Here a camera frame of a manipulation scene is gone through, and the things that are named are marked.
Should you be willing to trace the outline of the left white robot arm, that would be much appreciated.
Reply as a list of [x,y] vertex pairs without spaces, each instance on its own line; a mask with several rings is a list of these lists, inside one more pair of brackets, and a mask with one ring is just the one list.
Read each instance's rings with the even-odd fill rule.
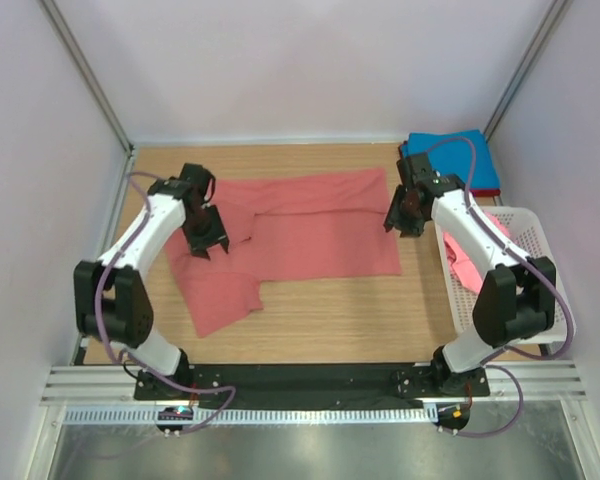
[[101,343],[109,359],[129,358],[157,380],[171,400],[199,394],[186,353],[166,340],[154,324],[144,280],[171,236],[183,234],[190,255],[208,259],[209,251],[227,251],[229,235],[213,205],[216,178],[199,164],[185,164],[179,175],[154,176],[140,194],[142,208],[118,241],[98,259],[80,261],[73,272],[78,331]]

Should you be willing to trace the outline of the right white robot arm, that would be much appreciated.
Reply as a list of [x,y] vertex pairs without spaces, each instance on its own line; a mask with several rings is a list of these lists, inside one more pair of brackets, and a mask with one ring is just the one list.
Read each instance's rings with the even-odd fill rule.
[[419,237],[432,221],[459,244],[482,282],[472,324],[433,354],[430,382],[452,396],[504,348],[551,329],[555,322],[554,263],[532,257],[507,238],[455,174],[439,175],[425,153],[398,160],[401,179],[384,221],[387,231]]

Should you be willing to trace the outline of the salmon pink t-shirt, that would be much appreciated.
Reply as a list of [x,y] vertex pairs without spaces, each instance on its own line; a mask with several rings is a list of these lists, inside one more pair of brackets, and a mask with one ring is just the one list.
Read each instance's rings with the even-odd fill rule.
[[182,231],[164,246],[196,334],[260,310],[260,286],[319,278],[399,275],[382,168],[303,177],[221,180],[214,204],[229,248],[193,256]]

